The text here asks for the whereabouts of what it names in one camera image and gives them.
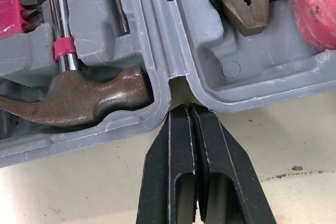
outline tool case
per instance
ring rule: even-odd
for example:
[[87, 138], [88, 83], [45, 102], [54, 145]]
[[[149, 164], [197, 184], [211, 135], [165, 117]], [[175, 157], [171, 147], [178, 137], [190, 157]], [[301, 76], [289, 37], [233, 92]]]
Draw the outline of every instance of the tool case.
[[[336, 89], [336, 50], [317, 52], [298, 32], [285, 0], [271, 3], [263, 33], [243, 37], [209, 0], [121, 0], [130, 33], [122, 35], [114, 0], [68, 0], [69, 25], [84, 72], [107, 81], [142, 66], [154, 102], [115, 111], [103, 121], [60, 128], [0, 111], [0, 167], [142, 134], [156, 128], [171, 105], [169, 80], [185, 76], [201, 104], [238, 112]], [[42, 100], [52, 77], [53, 23], [0, 40], [0, 94]]]

